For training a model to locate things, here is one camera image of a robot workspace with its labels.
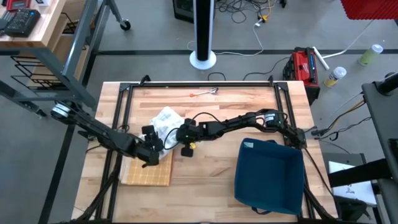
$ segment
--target blue bin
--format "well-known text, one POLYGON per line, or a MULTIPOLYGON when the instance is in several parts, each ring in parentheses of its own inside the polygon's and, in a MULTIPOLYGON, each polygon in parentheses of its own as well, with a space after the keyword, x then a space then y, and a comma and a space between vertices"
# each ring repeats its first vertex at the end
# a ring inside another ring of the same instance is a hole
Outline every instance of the blue bin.
POLYGON ((275 141, 243 139, 235 173, 235 198, 245 205, 291 215, 301 212, 304 161, 301 151, 275 141))

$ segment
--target gray floor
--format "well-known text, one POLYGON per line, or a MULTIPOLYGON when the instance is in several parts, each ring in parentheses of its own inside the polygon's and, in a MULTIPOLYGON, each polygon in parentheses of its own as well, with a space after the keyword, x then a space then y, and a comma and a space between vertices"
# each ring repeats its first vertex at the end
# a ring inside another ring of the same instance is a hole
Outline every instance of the gray floor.
MULTIPOLYGON (((191 24, 174 19, 171 1, 117 0, 121 14, 132 24, 132 31, 122 32, 110 15, 101 49, 103 50, 175 50, 186 49, 193 40, 191 24)), ((258 49, 252 25, 253 12, 248 19, 234 24, 226 13, 217 13, 215 19, 214 49, 258 49)), ((343 49, 361 32, 368 21, 351 21, 346 18, 339 1, 290 0, 286 9, 276 6, 269 22, 257 29, 266 49, 292 49, 296 46, 317 46, 319 49, 343 49)), ((366 49, 371 44, 381 44, 386 49, 398 48, 398 27, 394 21, 374 21, 353 49, 366 49)), ((227 80, 241 80, 248 72, 266 72, 287 55, 258 55, 240 57, 220 55, 210 70, 199 72, 183 56, 133 56, 98 57, 88 85, 89 92, 98 99, 101 84, 105 81, 138 81, 144 75, 153 80, 206 80, 210 72, 223 72, 227 80)), ((312 114, 319 127, 327 126, 335 116, 332 112, 345 100, 361 91, 361 84, 382 79, 396 71, 398 55, 381 55, 367 67, 356 63, 360 55, 343 55, 327 60, 331 68, 343 66, 348 74, 332 89, 321 86, 319 99, 312 105, 312 114)), ((285 62, 278 64, 273 75, 281 79, 285 62)), ((1 78, 15 88, 23 89, 9 78, 17 74, 12 61, 0 57, 1 78)), ((322 80, 329 72, 318 63, 322 80)), ((248 80, 265 80, 268 76, 253 75, 248 80)), ((339 110, 343 112, 355 102, 339 110)), ((52 103, 39 103, 46 111, 52 103)), ((37 222, 45 194, 55 167, 66 127, 52 119, 37 119, 4 98, 0 98, 0 220, 2 223, 37 222)), ((356 123, 369 116, 366 106, 342 118, 337 128, 356 123)), ((335 143, 353 153, 365 153, 368 161, 383 157, 371 121, 341 134, 335 143)), ((75 136, 68 155, 62 183, 50 217, 51 222, 68 220, 72 213, 75 195, 84 161, 87 142, 75 136)), ((323 152, 341 152, 338 148, 321 143, 323 152)))

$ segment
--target plastic bottle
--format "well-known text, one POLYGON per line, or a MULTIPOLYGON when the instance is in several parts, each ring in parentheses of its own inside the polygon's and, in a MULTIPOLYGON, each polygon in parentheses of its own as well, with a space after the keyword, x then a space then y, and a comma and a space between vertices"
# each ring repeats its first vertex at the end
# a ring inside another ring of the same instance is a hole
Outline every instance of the plastic bottle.
POLYGON ((360 65, 369 65, 381 52, 383 51, 383 47, 379 44, 373 44, 370 49, 368 49, 365 54, 362 55, 360 59, 358 59, 358 63, 360 65))
POLYGON ((325 84, 325 86, 331 88, 333 87, 337 81, 341 78, 343 78, 345 75, 347 74, 347 71, 345 68, 343 67, 336 67, 329 76, 327 76, 325 78, 325 80, 323 81, 323 83, 325 84))

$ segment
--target metal spoon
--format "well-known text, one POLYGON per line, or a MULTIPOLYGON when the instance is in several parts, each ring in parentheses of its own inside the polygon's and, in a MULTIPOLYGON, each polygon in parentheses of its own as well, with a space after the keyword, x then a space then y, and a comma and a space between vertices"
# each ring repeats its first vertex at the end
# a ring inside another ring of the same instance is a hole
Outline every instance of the metal spoon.
POLYGON ((189 94, 189 96, 190 97, 194 97, 194 96, 198 96, 198 95, 202 95, 202 94, 206 94, 206 93, 215 94, 217 91, 218 91, 218 87, 214 87, 210 91, 206 91, 206 92, 203 92, 203 93, 197 93, 197 94, 191 93, 191 94, 189 94))

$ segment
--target white pole base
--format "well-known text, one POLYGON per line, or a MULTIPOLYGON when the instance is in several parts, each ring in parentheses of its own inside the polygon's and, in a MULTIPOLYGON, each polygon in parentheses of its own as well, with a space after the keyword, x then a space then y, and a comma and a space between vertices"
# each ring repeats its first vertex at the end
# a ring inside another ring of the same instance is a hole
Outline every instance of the white pole base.
POLYGON ((197 59, 196 52, 193 51, 191 53, 191 56, 189 56, 189 61, 191 62, 192 66, 194 66, 195 68, 197 68, 199 70, 208 70, 215 65, 217 58, 216 58, 216 54, 214 54, 213 51, 210 51, 210 57, 208 60, 199 61, 197 59))

